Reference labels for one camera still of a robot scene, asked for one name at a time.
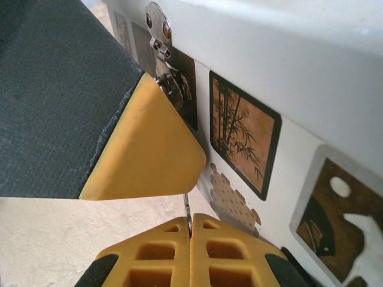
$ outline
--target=yellow plastic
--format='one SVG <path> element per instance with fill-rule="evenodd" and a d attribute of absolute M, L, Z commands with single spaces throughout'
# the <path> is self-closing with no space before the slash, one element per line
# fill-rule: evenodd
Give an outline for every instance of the yellow plastic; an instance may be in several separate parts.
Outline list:
<path fill-rule="evenodd" d="M 189 286 L 190 241 L 185 217 L 175 218 L 103 250 L 118 260 L 102 287 Z"/>
<path fill-rule="evenodd" d="M 109 200 L 184 194 L 206 163 L 168 98 L 144 74 L 80 199 Z"/>
<path fill-rule="evenodd" d="M 266 254 L 276 247 L 205 214 L 194 214 L 190 287 L 280 287 Z"/>

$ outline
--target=beige floor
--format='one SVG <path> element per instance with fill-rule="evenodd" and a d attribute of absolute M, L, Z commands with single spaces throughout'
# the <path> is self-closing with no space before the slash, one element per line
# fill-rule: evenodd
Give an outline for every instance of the beige floor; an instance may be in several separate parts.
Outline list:
<path fill-rule="evenodd" d="M 111 31 L 105 6 L 92 11 Z M 196 188 L 189 200 L 192 213 L 215 216 Z M 184 215 L 182 196 L 0 199 L 0 287 L 74 286 L 102 249 Z"/>

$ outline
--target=white circle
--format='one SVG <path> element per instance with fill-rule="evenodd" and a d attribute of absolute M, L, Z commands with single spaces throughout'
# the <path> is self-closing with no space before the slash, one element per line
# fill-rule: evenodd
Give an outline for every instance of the white circle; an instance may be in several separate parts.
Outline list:
<path fill-rule="evenodd" d="M 349 197 L 351 194 L 351 188 L 349 185 L 341 178 L 334 176 L 330 179 L 330 186 L 333 191 L 341 197 Z"/>

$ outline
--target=metal latch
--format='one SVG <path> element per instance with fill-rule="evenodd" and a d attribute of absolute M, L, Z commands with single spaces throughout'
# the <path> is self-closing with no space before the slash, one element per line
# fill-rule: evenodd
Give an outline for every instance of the metal latch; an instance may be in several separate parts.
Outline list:
<path fill-rule="evenodd" d="M 146 24 L 151 35 L 150 46 L 155 49 L 156 83 L 178 111 L 184 103 L 191 100 L 189 84 L 186 77 L 167 61 L 171 58 L 172 29 L 161 8 L 154 2 L 145 7 Z"/>

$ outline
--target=metal clip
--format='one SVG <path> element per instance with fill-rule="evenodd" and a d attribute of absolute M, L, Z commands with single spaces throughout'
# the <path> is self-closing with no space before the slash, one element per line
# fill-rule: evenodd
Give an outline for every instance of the metal clip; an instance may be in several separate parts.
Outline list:
<path fill-rule="evenodd" d="M 186 77 L 167 61 L 171 57 L 172 30 L 161 8 L 154 2 L 145 7 L 146 24 L 151 35 L 150 46 L 158 51 L 156 60 L 156 83 L 178 111 L 191 99 Z"/>

